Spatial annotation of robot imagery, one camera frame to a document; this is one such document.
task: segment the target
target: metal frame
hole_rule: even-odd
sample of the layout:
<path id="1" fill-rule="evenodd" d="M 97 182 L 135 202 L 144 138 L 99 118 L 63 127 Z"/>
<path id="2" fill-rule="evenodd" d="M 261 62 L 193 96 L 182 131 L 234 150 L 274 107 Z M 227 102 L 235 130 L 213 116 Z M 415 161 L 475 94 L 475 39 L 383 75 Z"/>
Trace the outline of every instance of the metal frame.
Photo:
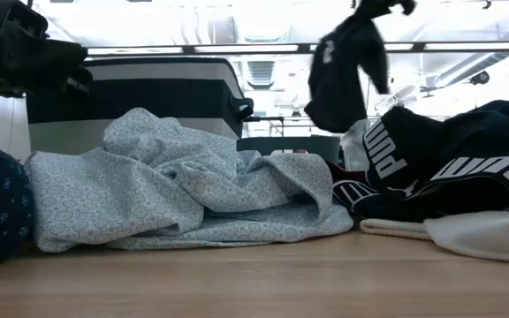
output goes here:
<path id="1" fill-rule="evenodd" d="M 390 54 L 509 52 L 503 42 L 386 42 Z M 241 56 L 312 54 L 317 43 L 93 47 L 89 57 Z"/>
<path id="2" fill-rule="evenodd" d="M 429 118 L 432 118 L 432 119 L 435 119 L 438 121 L 444 121 L 449 117 L 450 116 L 441 116 L 441 115 L 429 116 Z M 371 125 L 373 125 L 379 118 L 380 118 L 380 116 L 368 116 L 368 120 L 370 121 Z M 281 134 L 281 137 L 284 137 L 286 128 L 317 128 L 317 126 L 313 125 L 311 118 L 309 118 L 309 117 L 281 117 L 281 116 L 279 116 L 279 117 L 249 117 L 244 121 L 244 123 L 259 123 L 262 121 L 269 122 L 269 126 L 270 126 L 269 130 L 268 130 L 269 133 L 271 133 L 272 130 L 276 130 L 279 134 Z M 280 125 L 275 125 L 273 123 L 275 121 L 280 122 Z M 309 124 L 309 125 L 286 125 L 285 121 L 295 121 L 295 122 L 309 121 L 312 124 Z M 342 134 L 341 133 L 333 133 L 332 135 L 333 136 L 341 136 Z"/>

